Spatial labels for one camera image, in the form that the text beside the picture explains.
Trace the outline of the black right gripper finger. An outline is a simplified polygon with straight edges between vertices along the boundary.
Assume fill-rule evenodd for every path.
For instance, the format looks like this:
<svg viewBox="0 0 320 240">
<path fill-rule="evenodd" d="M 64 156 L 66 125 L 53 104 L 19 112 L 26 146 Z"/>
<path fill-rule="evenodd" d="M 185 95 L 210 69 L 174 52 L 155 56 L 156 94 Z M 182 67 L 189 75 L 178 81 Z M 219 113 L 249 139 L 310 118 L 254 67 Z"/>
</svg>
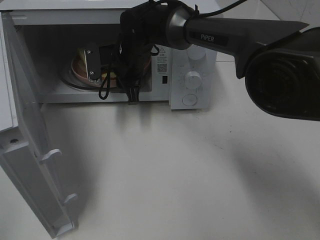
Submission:
<svg viewBox="0 0 320 240">
<path fill-rule="evenodd" d="M 128 103 L 130 105 L 137 104 L 140 101 L 140 87 L 138 85 L 128 86 L 126 88 L 126 95 L 128 97 Z"/>
</svg>

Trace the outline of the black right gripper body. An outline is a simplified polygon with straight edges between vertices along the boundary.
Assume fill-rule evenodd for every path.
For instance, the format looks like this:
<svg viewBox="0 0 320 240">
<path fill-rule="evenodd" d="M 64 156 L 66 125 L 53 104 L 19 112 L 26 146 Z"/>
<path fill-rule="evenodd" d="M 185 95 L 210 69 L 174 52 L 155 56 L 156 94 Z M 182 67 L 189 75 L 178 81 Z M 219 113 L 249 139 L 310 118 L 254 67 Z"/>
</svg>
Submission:
<svg viewBox="0 0 320 240">
<path fill-rule="evenodd" d="M 139 88 L 151 62 L 151 44 L 110 44 L 98 48 L 101 68 L 105 76 L 101 87 L 108 84 L 108 68 L 118 80 L 119 88 Z"/>
</svg>

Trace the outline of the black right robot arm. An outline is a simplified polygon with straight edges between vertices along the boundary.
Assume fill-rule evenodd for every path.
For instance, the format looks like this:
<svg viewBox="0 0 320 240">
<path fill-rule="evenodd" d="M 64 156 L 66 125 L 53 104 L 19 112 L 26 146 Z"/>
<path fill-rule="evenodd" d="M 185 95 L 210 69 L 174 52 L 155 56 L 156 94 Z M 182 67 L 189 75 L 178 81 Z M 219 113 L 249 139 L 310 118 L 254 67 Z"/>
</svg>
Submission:
<svg viewBox="0 0 320 240">
<path fill-rule="evenodd" d="M 320 119 L 320 30 L 300 21 L 220 18 L 179 0 L 150 0 L 120 15 L 121 31 L 108 65 L 128 101 L 139 101 L 140 80 L 156 45 L 200 46 L 234 57 L 251 100 L 281 118 Z"/>
</svg>

